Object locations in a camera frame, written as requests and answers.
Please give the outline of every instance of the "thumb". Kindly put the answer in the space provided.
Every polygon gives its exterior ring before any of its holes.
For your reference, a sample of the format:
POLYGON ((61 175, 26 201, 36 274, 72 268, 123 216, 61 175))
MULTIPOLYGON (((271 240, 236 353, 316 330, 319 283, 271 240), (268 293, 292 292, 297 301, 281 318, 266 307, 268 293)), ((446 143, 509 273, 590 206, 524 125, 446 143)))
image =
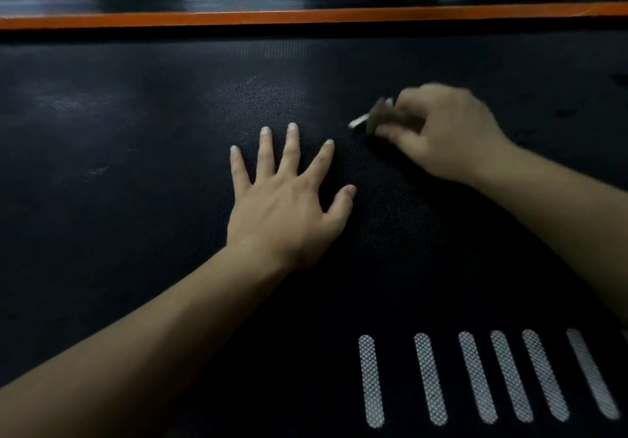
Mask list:
POLYGON ((398 124, 383 124, 375 129, 375 135, 396 145, 399 150, 409 156, 416 164, 425 157, 427 142, 425 136, 398 124))
POLYGON ((338 236, 345 229, 351 210, 353 209, 353 199, 356 196, 357 188, 354 185, 342 187, 334 198, 334 203, 325 213, 325 222, 332 228, 338 236))

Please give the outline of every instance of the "bare skin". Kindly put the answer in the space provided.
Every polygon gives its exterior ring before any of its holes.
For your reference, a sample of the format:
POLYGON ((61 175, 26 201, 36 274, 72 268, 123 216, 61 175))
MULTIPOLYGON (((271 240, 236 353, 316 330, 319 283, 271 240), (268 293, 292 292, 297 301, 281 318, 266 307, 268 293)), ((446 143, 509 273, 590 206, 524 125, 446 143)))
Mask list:
POLYGON ((467 89, 404 89, 396 107, 426 119, 420 133, 382 125, 427 172, 469 185, 512 213, 628 325, 628 193, 512 143, 467 89))
POLYGON ((260 136, 251 184, 231 150, 235 205, 227 245, 152 301, 0 389, 3 437, 130 436, 188 386, 239 324, 290 272, 314 264, 341 234, 356 188, 327 213, 318 188, 334 155, 328 141, 297 176, 290 125, 275 173, 271 133, 260 136))

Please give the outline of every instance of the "person's right arm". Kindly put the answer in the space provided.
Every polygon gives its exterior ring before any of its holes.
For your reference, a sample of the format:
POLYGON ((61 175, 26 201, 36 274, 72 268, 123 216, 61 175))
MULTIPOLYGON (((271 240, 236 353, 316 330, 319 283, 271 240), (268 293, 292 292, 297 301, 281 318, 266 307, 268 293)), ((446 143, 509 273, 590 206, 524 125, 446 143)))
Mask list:
POLYGON ((467 89, 405 89, 396 107, 424 117, 423 130, 388 124, 376 135, 508 210, 628 324, 628 193, 518 147, 467 89))

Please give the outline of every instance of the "fingernail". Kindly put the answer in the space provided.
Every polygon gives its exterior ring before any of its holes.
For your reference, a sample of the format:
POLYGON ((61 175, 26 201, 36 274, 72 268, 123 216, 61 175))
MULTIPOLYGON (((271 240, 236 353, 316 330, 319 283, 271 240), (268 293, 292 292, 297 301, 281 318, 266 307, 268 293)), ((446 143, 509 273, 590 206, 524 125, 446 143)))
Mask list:
POLYGON ((355 185, 347 185, 345 187, 345 191, 349 194, 349 196, 353 199, 357 193, 357 187, 355 185))

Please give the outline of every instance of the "orange edge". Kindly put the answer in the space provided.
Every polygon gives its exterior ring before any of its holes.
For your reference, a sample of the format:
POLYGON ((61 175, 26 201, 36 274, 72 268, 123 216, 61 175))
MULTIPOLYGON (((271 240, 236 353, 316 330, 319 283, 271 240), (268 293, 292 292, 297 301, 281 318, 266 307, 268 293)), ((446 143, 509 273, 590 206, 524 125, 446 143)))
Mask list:
POLYGON ((133 26, 265 25, 361 21, 488 20, 491 18, 567 18, 625 16, 628 2, 541 3, 537 5, 413 6, 216 13, 111 13, 59 16, 8 16, 0 29, 115 28, 133 26))

